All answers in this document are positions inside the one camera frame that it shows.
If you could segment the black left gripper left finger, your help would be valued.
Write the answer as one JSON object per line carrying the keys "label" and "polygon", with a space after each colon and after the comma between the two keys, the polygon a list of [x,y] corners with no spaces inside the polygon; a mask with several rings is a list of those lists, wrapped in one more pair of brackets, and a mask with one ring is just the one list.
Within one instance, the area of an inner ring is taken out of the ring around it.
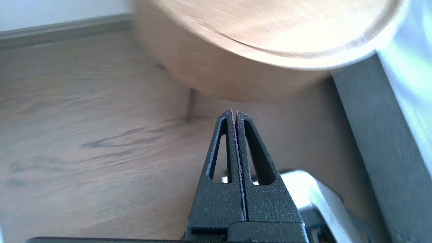
{"label": "black left gripper left finger", "polygon": [[[213,180],[221,137],[225,136],[228,183]],[[244,192],[231,109],[216,120],[186,227],[187,241],[227,241],[228,228],[245,221]]]}

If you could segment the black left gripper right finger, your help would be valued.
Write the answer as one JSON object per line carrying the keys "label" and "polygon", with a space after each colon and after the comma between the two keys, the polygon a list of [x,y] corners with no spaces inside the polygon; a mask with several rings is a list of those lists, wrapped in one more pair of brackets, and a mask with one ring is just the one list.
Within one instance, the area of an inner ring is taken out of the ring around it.
{"label": "black left gripper right finger", "polygon": [[248,221],[302,223],[290,193],[252,118],[236,115],[244,209]]}

